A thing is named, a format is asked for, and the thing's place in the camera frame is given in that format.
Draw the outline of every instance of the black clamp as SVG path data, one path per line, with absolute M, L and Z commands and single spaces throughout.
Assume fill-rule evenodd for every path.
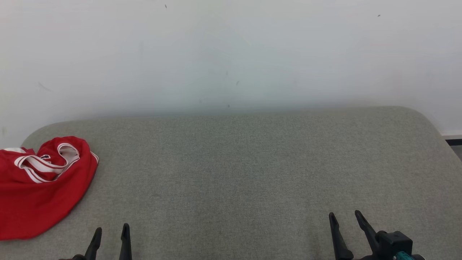
M 419 254 L 412 254 L 412 240 L 400 231 L 376 233 L 359 210 L 356 210 L 354 214 L 372 250 L 372 255 L 365 256 L 361 260 L 425 260 Z M 340 226 L 333 212 L 329 213 L 329 221 L 335 260 L 353 259 L 353 253 L 348 250 L 340 234 Z
M 90 245 L 85 252 L 85 256 L 81 254 L 75 255 L 72 260 L 96 260 L 96 251 L 101 245 L 101 235 L 103 233 L 102 228 L 97 228 L 93 238 L 91 239 Z M 122 248 L 120 249 L 119 260 L 132 260 L 132 243 L 130 241 L 130 226 L 125 223 L 122 228 Z

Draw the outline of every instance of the wall mark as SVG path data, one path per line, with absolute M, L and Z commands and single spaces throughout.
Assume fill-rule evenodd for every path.
M 42 83 L 40 83 L 40 82 L 37 82 L 37 85 L 38 85 L 40 88 L 42 88 L 42 89 L 44 89 L 44 90 L 46 90 L 46 91 L 48 91 L 48 92 L 53 92 L 53 90 L 51 90 L 51 89 L 45 87 L 45 86 L 44 86 Z

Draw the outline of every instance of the clothing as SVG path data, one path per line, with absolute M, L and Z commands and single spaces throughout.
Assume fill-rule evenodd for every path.
M 98 157 L 83 139 L 57 137 L 32 149 L 0 150 L 0 240 L 29 239 L 69 214 L 86 192 Z

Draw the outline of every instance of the white trim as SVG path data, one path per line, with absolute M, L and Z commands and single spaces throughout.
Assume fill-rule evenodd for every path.
M 26 167 L 24 168 L 24 170 L 26 171 L 27 175 L 29 176 L 29 178 L 35 182 L 35 183 L 42 183 L 41 181 L 37 180 L 37 178 L 35 178 L 35 176 L 32 174 L 31 170 L 29 167 Z
M 19 165 L 21 165 L 23 163 L 23 161 L 27 158 L 27 156 L 28 155 L 16 158 L 16 160 L 14 160 L 14 165 L 19 167 Z
M 73 150 L 73 152 L 76 153 L 76 155 L 74 157 L 71 158 L 71 161 L 68 161 L 66 157 L 64 157 L 62 154 L 61 154 L 61 148 L 63 148 L 64 146 L 67 146 L 69 147 L 71 150 Z M 14 164 L 19 167 L 20 169 L 24 169 L 27 173 L 27 175 L 29 176 L 29 178 L 35 182 L 35 183 L 43 183 L 43 182 L 50 182 L 50 181 L 55 181 L 56 179 L 58 179 L 64 172 L 67 171 L 67 169 L 69 169 L 75 162 L 77 162 L 78 160 L 80 160 L 80 154 L 79 154 L 79 151 L 71 144 L 69 143 L 61 143 L 58 145 L 57 147 L 57 152 L 59 153 L 59 155 L 66 161 L 65 165 L 55 165 L 55 164 L 51 164 L 45 160 L 43 160 L 42 158 L 36 156 L 36 155 L 25 155 L 25 156 L 20 156 L 18 158 L 16 158 L 16 160 L 14 160 Z M 94 153 L 91 153 L 92 155 L 95 156 L 95 159 L 97 160 L 98 162 L 98 157 L 94 154 Z M 53 178 L 53 180 L 45 180 L 43 179 L 42 177 L 40 177 L 34 169 L 30 168 L 30 167 L 27 167 L 27 166 L 24 166 L 23 165 L 23 162 L 24 160 L 27 160 L 30 165 L 32 167 L 34 167 L 37 171 L 39 172 L 44 172 L 44 173 L 55 173 L 56 174 L 56 177 Z
M 22 154 L 26 153 L 26 151 L 22 150 L 21 148 L 5 148 L 5 149 L 2 149 L 2 150 L 10 151 L 10 152 L 16 152 L 16 153 L 22 153 Z
M 52 180 L 45 180 L 43 179 L 42 177 L 40 177 L 35 171 L 34 169 L 31 169 L 29 167 L 25 167 L 26 169 L 28 169 L 33 175 L 35 178 L 37 178 L 40 182 L 51 182 Z
M 96 154 L 94 154 L 92 151 L 90 151 L 90 153 L 95 157 L 96 163 L 99 163 L 99 157 Z
M 39 172 L 47 172 L 47 173 L 61 173 L 62 170 L 66 167 L 66 166 L 55 166 L 54 164 L 51 164 L 51 163 L 48 163 L 46 161 L 43 161 L 45 162 L 45 164 L 49 164 L 50 166 L 53 166 L 53 167 L 56 167 L 56 168 L 52 168 L 52 167 L 48 167 L 40 162 L 37 162 L 38 159 L 37 159 L 37 156 L 33 156 L 31 155 L 30 157 L 26 158 L 26 160 L 35 168 L 37 169 Z

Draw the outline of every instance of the gray fabric surface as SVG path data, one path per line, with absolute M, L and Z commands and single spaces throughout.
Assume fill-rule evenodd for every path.
M 456 153 L 457 157 L 462 160 L 462 145 L 451 146 L 451 148 Z
M 100 164 L 71 214 L 4 260 L 117 259 L 123 223 L 138 259 L 332 260 L 333 211 L 356 258 L 370 253 L 354 210 L 399 230 L 430 259 L 462 255 L 462 163 L 431 123 L 403 107 L 74 121 L 24 146 L 86 139 Z

